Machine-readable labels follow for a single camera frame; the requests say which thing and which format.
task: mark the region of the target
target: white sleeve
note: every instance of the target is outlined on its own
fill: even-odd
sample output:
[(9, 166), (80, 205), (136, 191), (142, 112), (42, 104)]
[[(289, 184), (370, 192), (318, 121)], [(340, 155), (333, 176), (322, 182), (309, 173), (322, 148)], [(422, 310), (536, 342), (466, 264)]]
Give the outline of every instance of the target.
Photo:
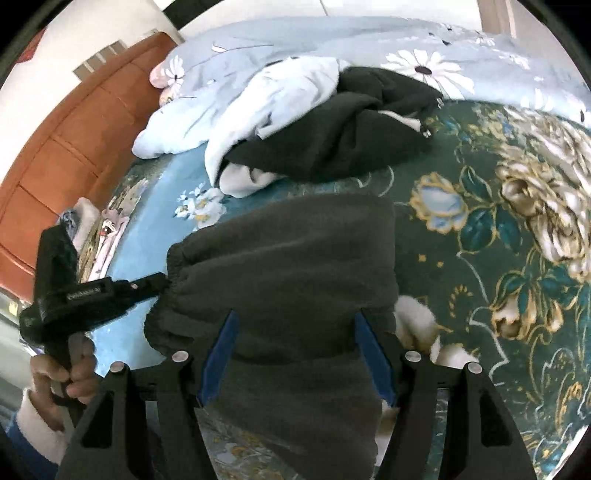
[(22, 395), (21, 408), (17, 413), (17, 426), (31, 446), (52, 463), (59, 464), (67, 448), (63, 432), (54, 432), (43, 421), (29, 398), (29, 389)]

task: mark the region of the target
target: wooden headboard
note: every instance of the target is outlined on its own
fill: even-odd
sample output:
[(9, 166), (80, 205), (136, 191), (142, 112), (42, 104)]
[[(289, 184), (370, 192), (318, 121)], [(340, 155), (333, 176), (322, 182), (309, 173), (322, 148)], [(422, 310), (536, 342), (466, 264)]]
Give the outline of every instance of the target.
[(31, 301), (41, 231), (87, 197), (104, 208), (158, 109), (148, 79), (176, 44), (158, 33), (107, 61), (57, 105), (0, 186), (0, 286)]

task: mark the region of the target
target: blue gripper pad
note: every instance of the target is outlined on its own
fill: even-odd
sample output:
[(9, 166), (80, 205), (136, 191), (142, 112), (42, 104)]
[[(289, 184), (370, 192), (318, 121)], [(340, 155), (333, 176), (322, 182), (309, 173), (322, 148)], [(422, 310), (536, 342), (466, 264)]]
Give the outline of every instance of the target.
[(234, 344), (236, 343), (238, 321), (238, 314), (231, 311), (220, 330), (217, 342), (213, 346), (207, 360), (205, 360), (201, 389), (197, 393), (197, 399), (203, 407), (215, 398), (220, 389), (222, 377), (232, 356)]
[(396, 392), (392, 386), (392, 366), (361, 312), (355, 314), (355, 341), (369, 368), (376, 391), (390, 407), (393, 407), (396, 402)]

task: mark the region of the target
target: hand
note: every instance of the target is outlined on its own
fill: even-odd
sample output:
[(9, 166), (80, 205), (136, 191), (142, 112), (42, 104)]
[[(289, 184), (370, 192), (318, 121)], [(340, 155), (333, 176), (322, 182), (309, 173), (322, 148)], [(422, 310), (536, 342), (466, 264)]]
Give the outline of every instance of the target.
[(96, 395), (100, 376), (95, 374), (95, 344), (85, 338), (82, 345), (82, 360), (68, 372), (49, 355), (37, 355), (31, 358), (30, 367), (33, 375), (33, 387), (29, 392), (31, 403), (43, 421), (55, 431), (64, 429), (60, 407), (53, 403), (51, 396), (52, 380), (65, 382), (72, 380), (66, 391), (70, 398), (87, 405)]

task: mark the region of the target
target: floral bedspread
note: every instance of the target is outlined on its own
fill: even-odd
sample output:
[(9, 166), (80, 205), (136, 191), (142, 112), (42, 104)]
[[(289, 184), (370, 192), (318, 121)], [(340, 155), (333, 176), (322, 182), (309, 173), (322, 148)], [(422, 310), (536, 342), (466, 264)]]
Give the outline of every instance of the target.
[(152, 115), (134, 154), (155, 158), (198, 147), (263, 67), (301, 56), (382, 67), (445, 99), (539, 109), (591, 127), (589, 88), (507, 35), (395, 17), (266, 18), (215, 28), (170, 51), (163, 76), (171, 101)]
[[(589, 422), (591, 139), (558, 117), (492, 103), (450, 102), (428, 121), (433, 149), (415, 161), (331, 184), (281, 182), (256, 202), (323, 192), (391, 199), (401, 293), (431, 308), (444, 344), (480, 359), (542, 479)], [(222, 221), (243, 213), (242, 202), (227, 201)], [(298, 478), (276, 463), (271, 475), (256, 442), (215, 448), (233, 464), (244, 452), (256, 458), (256, 472), (244, 470), (252, 477), (218, 462), (221, 478)], [(432, 478), (439, 462), (431, 456)]]

